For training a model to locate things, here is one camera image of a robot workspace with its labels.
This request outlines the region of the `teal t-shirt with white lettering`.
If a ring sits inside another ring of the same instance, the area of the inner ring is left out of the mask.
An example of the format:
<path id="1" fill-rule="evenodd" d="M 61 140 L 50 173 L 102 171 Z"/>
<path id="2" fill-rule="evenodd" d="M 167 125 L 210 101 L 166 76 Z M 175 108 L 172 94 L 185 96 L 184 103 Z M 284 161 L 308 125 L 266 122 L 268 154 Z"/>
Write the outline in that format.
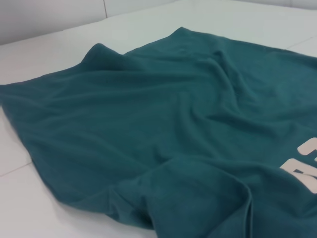
<path id="1" fill-rule="evenodd" d="M 158 238 L 317 238 L 317 58 L 179 28 L 0 105 L 68 206 Z"/>

